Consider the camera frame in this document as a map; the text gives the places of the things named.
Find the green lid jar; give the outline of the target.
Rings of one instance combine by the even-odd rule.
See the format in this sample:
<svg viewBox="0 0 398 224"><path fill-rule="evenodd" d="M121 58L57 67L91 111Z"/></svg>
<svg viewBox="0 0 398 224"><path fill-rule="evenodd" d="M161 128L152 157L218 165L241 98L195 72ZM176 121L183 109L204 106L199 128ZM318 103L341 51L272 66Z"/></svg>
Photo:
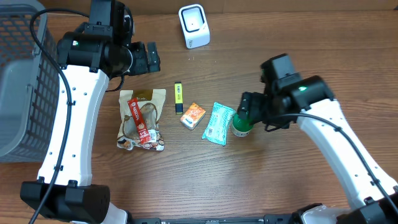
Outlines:
<svg viewBox="0 0 398 224"><path fill-rule="evenodd" d="M248 119L241 119L238 114L233 116L231 121L231 132L237 137L245 137L247 136L251 130L253 129L254 125L251 124L251 121Z"/></svg>

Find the teal tissue pack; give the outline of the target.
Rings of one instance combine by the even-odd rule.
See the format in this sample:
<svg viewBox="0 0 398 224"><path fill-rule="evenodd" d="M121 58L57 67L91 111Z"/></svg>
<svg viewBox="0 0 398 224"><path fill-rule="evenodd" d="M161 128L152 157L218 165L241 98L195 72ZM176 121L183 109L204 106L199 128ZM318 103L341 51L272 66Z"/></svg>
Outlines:
<svg viewBox="0 0 398 224"><path fill-rule="evenodd" d="M234 109L214 102L210 120L201 138L225 146L228 128L235 113Z"/></svg>

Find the yellow black marker pen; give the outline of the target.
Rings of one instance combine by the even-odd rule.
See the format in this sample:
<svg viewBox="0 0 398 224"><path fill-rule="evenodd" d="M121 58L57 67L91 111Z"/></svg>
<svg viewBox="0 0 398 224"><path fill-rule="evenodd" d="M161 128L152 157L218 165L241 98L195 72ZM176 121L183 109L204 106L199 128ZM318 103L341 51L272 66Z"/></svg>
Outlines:
<svg viewBox="0 0 398 224"><path fill-rule="evenodd" d="M183 113L183 89L181 82L175 82L175 113Z"/></svg>

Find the orange snack box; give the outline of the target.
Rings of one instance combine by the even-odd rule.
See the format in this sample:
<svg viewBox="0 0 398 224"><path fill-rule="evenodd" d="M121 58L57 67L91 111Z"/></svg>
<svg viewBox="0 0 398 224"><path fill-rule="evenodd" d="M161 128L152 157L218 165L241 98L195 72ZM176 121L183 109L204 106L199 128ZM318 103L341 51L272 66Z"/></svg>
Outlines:
<svg viewBox="0 0 398 224"><path fill-rule="evenodd" d="M206 110L192 103L188 110L180 118L181 123L190 130L193 130L204 118Z"/></svg>

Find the beige PanTree snack pouch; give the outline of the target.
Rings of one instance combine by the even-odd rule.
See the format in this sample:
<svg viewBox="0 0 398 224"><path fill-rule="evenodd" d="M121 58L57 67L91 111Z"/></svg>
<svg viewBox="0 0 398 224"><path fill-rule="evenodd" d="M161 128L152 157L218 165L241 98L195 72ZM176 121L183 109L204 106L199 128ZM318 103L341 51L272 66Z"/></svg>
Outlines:
<svg viewBox="0 0 398 224"><path fill-rule="evenodd" d="M145 144L140 143L136 125L127 103L132 98L137 98L140 111L151 137L151 140ZM135 147L152 151L164 150L165 143L159 131L159 119L162 114L165 98L165 89L120 91L121 125L116 141L117 147L127 149L128 151L133 150Z"/></svg>

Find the red Nescafe coffee stick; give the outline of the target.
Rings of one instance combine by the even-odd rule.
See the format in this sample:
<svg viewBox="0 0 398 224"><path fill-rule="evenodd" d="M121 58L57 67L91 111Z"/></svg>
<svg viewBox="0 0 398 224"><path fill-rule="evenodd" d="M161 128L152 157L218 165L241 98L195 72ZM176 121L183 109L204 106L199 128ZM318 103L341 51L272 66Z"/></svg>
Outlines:
<svg viewBox="0 0 398 224"><path fill-rule="evenodd" d="M137 133L139 135L140 143L145 144L151 140L150 134L147 130L146 123L140 111L137 98L132 98L128 102L134 123L136 125Z"/></svg>

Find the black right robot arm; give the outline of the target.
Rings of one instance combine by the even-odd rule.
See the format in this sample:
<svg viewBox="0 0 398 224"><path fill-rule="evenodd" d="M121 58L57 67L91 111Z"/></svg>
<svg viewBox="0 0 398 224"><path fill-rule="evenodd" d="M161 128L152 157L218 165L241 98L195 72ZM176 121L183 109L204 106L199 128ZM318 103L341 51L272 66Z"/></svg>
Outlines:
<svg viewBox="0 0 398 224"><path fill-rule="evenodd" d="M261 64L263 93L244 92L237 110L267 132L295 123L315 143L337 176L348 209L313 203L287 215L286 223L397 223L397 181L366 150L348 124L340 103L315 75L303 78L287 54Z"/></svg>

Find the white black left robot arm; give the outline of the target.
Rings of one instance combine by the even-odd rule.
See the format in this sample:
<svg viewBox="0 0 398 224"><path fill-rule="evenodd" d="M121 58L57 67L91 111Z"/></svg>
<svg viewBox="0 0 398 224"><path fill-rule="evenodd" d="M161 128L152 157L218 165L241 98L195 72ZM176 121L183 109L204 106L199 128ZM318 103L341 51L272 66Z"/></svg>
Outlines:
<svg viewBox="0 0 398 224"><path fill-rule="evenodd" d="M98 111L112 78L160 70L155 43L132 42L134 20L119 1L93 1L88 22L67 32L49 57L60 77L52 135L35 181L21 185L35 216L70 223L132 223L110 190L92 183Z"/></svg>

